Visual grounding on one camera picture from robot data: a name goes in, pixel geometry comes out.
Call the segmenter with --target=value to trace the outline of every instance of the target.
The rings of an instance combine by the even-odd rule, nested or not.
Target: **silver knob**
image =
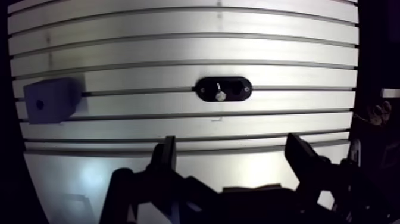
[[[217,83],[218,91],[217,94],[215,95],[215,99],[219,102],[222,102],[226,99],[226,94],[221,90],[221,86],[219,83]]]

